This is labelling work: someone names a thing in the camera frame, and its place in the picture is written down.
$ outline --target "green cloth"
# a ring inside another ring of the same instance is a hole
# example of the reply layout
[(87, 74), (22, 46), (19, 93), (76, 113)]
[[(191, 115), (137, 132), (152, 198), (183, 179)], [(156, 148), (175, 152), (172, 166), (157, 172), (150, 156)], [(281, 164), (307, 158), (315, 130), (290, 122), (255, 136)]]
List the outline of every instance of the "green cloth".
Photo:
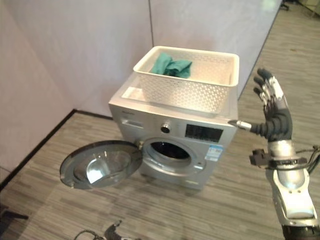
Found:
[(190, 77), (192, 61), (173, 61), (172, 57), (162, 52), (155, 61), (151, 73), (187, 79)]

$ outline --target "laundry basket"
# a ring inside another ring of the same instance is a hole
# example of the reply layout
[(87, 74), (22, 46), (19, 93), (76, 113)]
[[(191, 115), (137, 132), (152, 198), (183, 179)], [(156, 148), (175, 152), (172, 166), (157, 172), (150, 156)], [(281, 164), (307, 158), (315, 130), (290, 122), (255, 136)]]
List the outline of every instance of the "laundry basket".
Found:
[[(173, 60), (192, 61), (190, 77), (180, 78), (150, 73), (160, 53)], [(239, 57), (232, 53), (155, 46), (133, 68), (144, 98), (206, 113), (218, 113), (239, 79)]]

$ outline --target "wooden floor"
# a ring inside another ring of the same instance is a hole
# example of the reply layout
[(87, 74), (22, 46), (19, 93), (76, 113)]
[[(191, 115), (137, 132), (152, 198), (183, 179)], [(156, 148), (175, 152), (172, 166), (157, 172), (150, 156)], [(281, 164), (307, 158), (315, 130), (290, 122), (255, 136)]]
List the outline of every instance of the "wooden floor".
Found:
[[(280, 11), (257, 66), (270, 69), (283, 86), (297, 149), (320, 144), (319, 18), (311, 19), (298, 5)], [(251, 79), (239, 101), (239, 116), (260, 122), (253, 86)], [(60, 182), (60, 164), (70, 152), (111, 139), (121, 139), (113, 121), (83, 114), (68, 120), (0, 193), (1, 203), (30, 216), (14, 220), (1, 239), (71, 240), (83, 229), (102, 234), (119, 219), (121, 235), (142, 240), (283, 239), (265, 172), (248, 159), (252, 149), (265, 147), (264, 139), (238, 131), (200, 192), (138, 173), (105, 189), (71, 189)], [(320, 214), (320, 169), (311, 175), (309, 191)]]

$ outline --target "silver washing machine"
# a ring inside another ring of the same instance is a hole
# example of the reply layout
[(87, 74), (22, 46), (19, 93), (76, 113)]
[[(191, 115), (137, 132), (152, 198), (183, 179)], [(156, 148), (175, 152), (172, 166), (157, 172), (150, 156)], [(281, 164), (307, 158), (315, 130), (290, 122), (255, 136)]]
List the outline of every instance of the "silver washing machine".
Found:
[(218, 114), (145, 101), (133, 73), (109, 101), (123, 141), (89, 144), (71, 153), (60, 168), (61, 181), (78, 189), (114, 185), (136, 170), (142, 175), (202, 189), (237, 128), (237, 89)]

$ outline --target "open washing machine door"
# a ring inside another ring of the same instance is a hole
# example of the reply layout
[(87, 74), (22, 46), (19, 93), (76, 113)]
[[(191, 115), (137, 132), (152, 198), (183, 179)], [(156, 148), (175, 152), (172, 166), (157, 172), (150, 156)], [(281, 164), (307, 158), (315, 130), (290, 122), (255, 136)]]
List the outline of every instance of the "open washing machine door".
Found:
[(142, 161), (142, 153), (133, 143), (99, 141), (68, 155), (60, 167), (60, 179), (75, 189), (103, 188), (131, 176)]

